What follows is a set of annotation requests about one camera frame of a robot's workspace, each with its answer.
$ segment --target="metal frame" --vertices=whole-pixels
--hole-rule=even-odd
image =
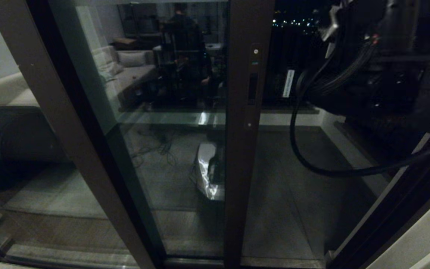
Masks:
[[[429,208],[430,159],[406,170],[328,269],[367,267]]]
[[[0,31],[41,110],[128,250],[140,267],[155,269],[157,257],[143,243],[148,236],[146,231],[144,234],[140,227],[136,229],[140,218],[135,216],[135,204],[127,199],[130,194],[121,185],[121,171],[111,166],[114,164],[110,161],[114,158],[111,154],[104,155],[109,151],[109,145],[101,139],[104,134],[100,127],[96,128],[98,124],[88,129],[87,125],[97,120],[87,97],[71,96],[65,89],[25,0],[0,0]],[[55,35],[53,41],[57,41],[58,32],[51,34]],[[64,61],[56,63],[73,71],[72,65]]]
[[[224,249],[226,268],[240,267],[273,20],[273,14],[267,10],[274,8],[275,0],[230,1]],[[247,105],[254,44],[261,48],[261,71],[255,105]]]

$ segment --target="gray sofa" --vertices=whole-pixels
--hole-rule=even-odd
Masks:
[[[115,51],[106,46],[92,51],[94,62],[115,114],[137,99],[137,86],[158,76],[153,51]]]
[[[0,78],[0,106],[39,107],[21,72]]]

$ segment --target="sliding glass door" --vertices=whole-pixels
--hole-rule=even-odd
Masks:
[[[24,8],[0,5],[0,262],[138,268],[128,249],[136,230],[75,112],[57,94]]]
[[[25,8],[150,263],[238,267],[273,1]]]
[[[366,61],[346,81],[336,81],[339,84],[330,89],[332,92],[348,92],[337,98],[336,94],[326,93],[329,92],[326,89],[335,82],[332,78],[338,74],[341,77],[352,67],[354,60],[344,46],[358,50],[372,35],[355,19],[355,14],[370,13],[363,11],[367,7],[341,1],[339,8],[343,14],[339,12],[338,18],[347,20],[350,25],[347,26],[349,30],[343,32],[346,25],[340,22],[336,38],[341,36],[347,41],[338,45],[334,62],[312,87],[307,88],[306,100],[298,100],[304,83],[329,61],[326,59],[329,50],[337,44],[333,38],[321,39],[328,11],[338,8],[331,7],[332,3],[276,0],[275,8],[270,10],[272,32],[267,79],[241,259],[245,266],[357,268],[352,264],[364,263],[369,258],[367,253],[374,254],[389,234],[397,232],[406,221],[401,214],[412,209],[404,205],[402,210],[395,211],[398,203],[416,188],[420,192],[417,194],[419,203],[430,195],[430,178],[422,179],[423,191],[419,187],[420,177],[424,177],[425,168],[430,166],[430,157],[408,167],[384,169],[382,173],[367,176],[328,176],[329,173],[316,173],[306,167],[308,160],[321,170],[359,170],[391,164],[430,149],[430,128],[426,127],[430,127],[430,114],[418,117],[420,111],[430,111],[430,103],[418,100],[413,107],[392,94],[412,83],[406,86],[406,95],[418,89],[419,99],[430,99],[430,3],[427,1],[420,6],[419,1],[409,4],[389,1],[387,6],[384,2],[365,2],[378,6],[370,12],[377,13],[377,20],[383,18],[380,25],[391,32],[376,28],[373,36],[380,35],[387,41],[380,41],[376,47],[375,40],[374,53],[368,58],[371,62]],[[388,44],[390,41],[406,44],[393,46]],[[406,77],[410,74],[416,74],[417,78],[408,80]],[[370,87],[389,76],[396,80],[380,87],[389,89],[389,93],[380,97],[383,91]],[[316,103],[313,98],[317,94],[316,87],[325,85],[326,92],[319,97],[323,101],[318,99]],[[371,96],[361,99],[363,91]],[[300,107],[296,121],[292,121],[296,102],[300,102]],[[386,114],[373,110],[362,115],[363,109],[370,110],[364,108],[368,104],[374,108],[390,106],[396,112],[383,108]],[[335,109],[337,105],[344,109],[357,107],[353,109],[355,112],[343,114],[343,109]],[[293,153],[291,132],[296,134],[297,148],[306,158],[305,162]],[[416,199],[410,201],[414,207]]]

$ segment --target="glass pane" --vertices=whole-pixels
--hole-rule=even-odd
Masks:
[[[0,251],[68,266],[137,265],[61,147],[1,34]]]
[[[421,116],[425,111],[430,113],[430,103],[417,99],[419,95],[430,100],[430,4],[421,1],[420,7],[410,5],[410,9],[419,8],[419,17],[413,15],[416,12],[406,13],[403,24],[387,9],[377,30],[384,39],[377,44],[371,29],[359,22],[372,18],[354,15],[356,10],[358,14],[372,14],[360,12],[366,7],[357,3],[350,4],[353,17],[349,20],[353,21],[349,21],[351,32],[345,36],[345,45],[340,44],[341,51],[333,52],[339,54],[321,74],[321,82],[309,88],[309,102],[302,103],[296,120],[300,152],[326,170],[399,160],[422,148],[430,137],[430,114]],[[375,201],[405,170],[327,177],[309,171],[292,151],[289,127],[295,89],[304,76],[312,75],[306,72],[308,68],[315,68],[317,62],[321,66],[329,43],[334,42],[323,42],[319,31],[326,27],[326,19],[329,22],[330,9],[330,1],[276,0],[244,235],[242,261],[247,265],[277,258],[294,267],[324,267],[326,254],[339,252]],[[395,31],[385,32],[381,26]],[[323,83],[330,85],[336,75],[352,68],[362,50],[356,53],[371,38],[375,41],[369,46],[376,48],[371,61],[361,65],[349,80],[338,81],[335,90],[330,89],[344,94],[343,98],[323,88]],[[317,93],[311,92],[317,89],[327,91],[318,100],[314,97]]]
[[[228,2],[50,5],[153,243],[222,256]]]

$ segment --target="floor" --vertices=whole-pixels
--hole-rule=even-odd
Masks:
[[[300,127],[300,151],[327,169],[350,165],[319,127]],[[244,236],[244,257],[324,259],[375,197],[358,178],[314,174],[293,155],[287,132],[260,132]]]
[[[320,167],[350,168],[319,127],[300,127],[300,149]],[[200,142],[217,135],[133,125],[126,143],[166,251],[221,257],[224,204],[208,201],[190,181]],[[357,178],[313,174],[291,152],[286,131],[260,131],[243,256],[323,260],[336,250],[374,197]],[[0,231],[27,248],[128,254],[109,220],[5,211]],[[19,245],[18,253],[24,250]]]

